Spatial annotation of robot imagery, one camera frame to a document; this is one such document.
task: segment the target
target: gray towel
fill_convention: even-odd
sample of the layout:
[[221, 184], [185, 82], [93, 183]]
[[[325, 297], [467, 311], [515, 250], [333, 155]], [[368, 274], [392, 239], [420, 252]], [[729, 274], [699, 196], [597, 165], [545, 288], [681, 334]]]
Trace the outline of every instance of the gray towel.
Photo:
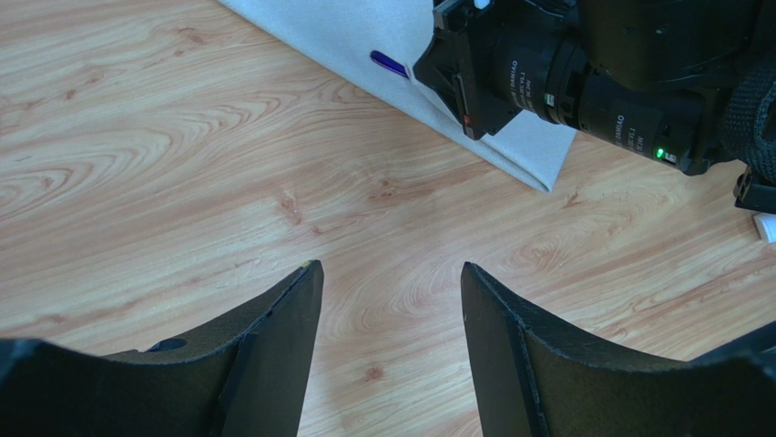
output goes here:
[[220, 0], [354, 85], [432, 127], [506, 173], [551, 191], [576, 132], [524, 111], [494, 137], [473, 141], [431, 90], [376, 65], [378, 50], [411, 72], [431, 42], [432, 0]]

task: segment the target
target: wooden table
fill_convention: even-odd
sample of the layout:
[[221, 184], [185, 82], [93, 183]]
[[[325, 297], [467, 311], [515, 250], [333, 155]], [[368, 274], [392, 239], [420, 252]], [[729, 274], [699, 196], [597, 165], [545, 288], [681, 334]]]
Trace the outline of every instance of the wooden table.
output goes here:
[[0, 0], [0, 335], [144, 349], [326, 271], [301, 435], [477, 435], [463, 263], [690, 359], [776, 317], [776, 249], [588, 137], [538, 193], [213, 0]]

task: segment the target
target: purple object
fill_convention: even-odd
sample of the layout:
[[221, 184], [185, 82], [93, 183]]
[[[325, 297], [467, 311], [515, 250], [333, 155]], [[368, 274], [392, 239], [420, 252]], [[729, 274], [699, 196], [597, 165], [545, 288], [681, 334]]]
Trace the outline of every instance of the purple object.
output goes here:
[[398, 62], [394, 61], [388, 55], [378, 52], [377, 50], [373, 50], [369, 57], [372, 59], [372, 61], [375, 62], [378, 66], [381, 66], [383, 68], [387, 68], [394, 73], [396, 73], [399, 76], [403, 76], [407, 79], [410, 77], [407, 75], [407, 70], [404, 68], [403, 65], [399, 64]]

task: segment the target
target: wooden floor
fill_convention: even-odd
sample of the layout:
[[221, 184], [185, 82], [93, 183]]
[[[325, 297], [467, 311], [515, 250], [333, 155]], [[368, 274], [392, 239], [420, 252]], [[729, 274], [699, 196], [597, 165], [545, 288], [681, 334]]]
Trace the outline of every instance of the wooden floor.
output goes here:
[[144, 349], [320, 259], [301, 435], [480, 433], [468, 260], [677, 359], [776, 319], [742, 170], [579, 137], [541, 194], [213, 0], [0, 0], [0, 336]]

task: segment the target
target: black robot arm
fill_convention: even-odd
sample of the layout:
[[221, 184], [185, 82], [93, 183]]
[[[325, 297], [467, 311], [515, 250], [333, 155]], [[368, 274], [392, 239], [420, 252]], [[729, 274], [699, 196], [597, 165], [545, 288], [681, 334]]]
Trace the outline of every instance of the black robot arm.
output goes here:
[[435, 1], [414, 74], [472, 139], [528, 110], [688, 176], [740, 159], [737, 206], [776, 213], [774, 22], [770, 0]]

